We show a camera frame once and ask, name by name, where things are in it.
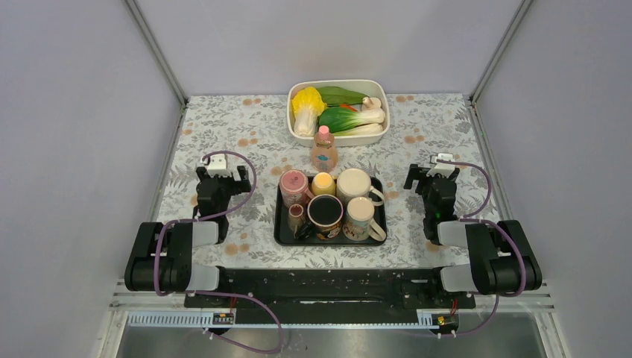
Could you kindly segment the pink patterned mug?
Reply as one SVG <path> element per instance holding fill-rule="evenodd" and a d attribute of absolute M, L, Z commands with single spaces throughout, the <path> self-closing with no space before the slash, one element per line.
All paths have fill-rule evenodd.
<path fill-rule="evenodd" d="M 305 206 L 315 196 L 310 190 L 309 179 L 306 174 L 296 169 L 288 170 L 281 175 L 279 190 L 282 201 L 287 208 L 295 204 Z"/>

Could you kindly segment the small brown mug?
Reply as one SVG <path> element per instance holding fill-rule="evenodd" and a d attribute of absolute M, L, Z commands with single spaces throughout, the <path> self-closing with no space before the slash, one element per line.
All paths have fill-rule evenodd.
<path fill-rule="evenodd" d="M 293 204 L 288 209 L 288 227 L 293 236 L 296 236 L 298 230 L 305 223 L 305 208 L 301 204 Z"/>

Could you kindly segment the cream seashell mug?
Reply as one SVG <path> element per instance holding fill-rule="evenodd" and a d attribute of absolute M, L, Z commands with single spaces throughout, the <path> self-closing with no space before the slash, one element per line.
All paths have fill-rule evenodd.
<path fill-rule="evenodd" d="M 347 204 L 345 220 L 342 226 L 346 238 L 360 242 L 373 239 L 384 242 L 387 234 L 374 219 L 375 207 L 369 198 L 353 198 Z"/>

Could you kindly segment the black mug with orange flowers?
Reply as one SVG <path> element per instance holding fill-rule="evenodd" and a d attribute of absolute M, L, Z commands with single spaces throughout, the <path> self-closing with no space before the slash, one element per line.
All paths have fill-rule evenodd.
<path fill-rule="evenodd" d="M 334 195 L 315 196 L 306 208 L 306 221 L 296 231 L 298 240 L 316 238 L 320 241 L 334 239 L 341 231 L 344 207 Z"/>

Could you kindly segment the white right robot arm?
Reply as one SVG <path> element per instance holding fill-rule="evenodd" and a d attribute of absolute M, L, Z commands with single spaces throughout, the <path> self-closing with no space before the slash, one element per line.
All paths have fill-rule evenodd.
<path fill-rule="evenodd" d="M 426 168 L 411 164 L 405 189 L 414 189 L 423 202 L 423 232 L 437 246 L 463 248 L 469 262 L 434 269 L 427 295 L 446 307 L 458 292 L 517 296 L 539 289 L 543 273 L 522 225 L 517 220 L 492 222 L 455 213 L 458 168 Z"/>

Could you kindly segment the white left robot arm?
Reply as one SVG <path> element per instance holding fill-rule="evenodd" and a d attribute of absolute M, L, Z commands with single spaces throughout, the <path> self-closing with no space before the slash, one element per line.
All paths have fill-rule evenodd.
<path fill-rule="evenodd" d="M 224 242 L 229 229 L 225 212 L 230 199 L 251 193 L 251 183 L 245 166 L 238 166 L 239 178 L 221 170 L 196 168 L 196 192 L 200 203 L 194 207 L 192 219 L 173 225 L 161 222 L 140 224 L 127 266 L 124 284 L 130 291 L 170 292 L 203 291 L 203 297 L 213 306 L 225 305 L 231 296 L 230 285 L 221 280 L 218 266 L 193 263 L 195 248 Z"/>

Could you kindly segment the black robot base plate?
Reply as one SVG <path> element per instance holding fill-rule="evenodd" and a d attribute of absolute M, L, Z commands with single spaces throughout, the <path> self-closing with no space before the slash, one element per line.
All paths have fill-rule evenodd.
<path fill-rule="evenodd" d="M 270 324 L 266 304 L 283 324 L 412 324 L 418 310 L 447 313 L 475 308 L 474 298 L 446 292 L 435 269 L 221 270 L 221 292 L 238 299 L 196 294 L 186 308 L 235 310 L 239 324 Z"/>

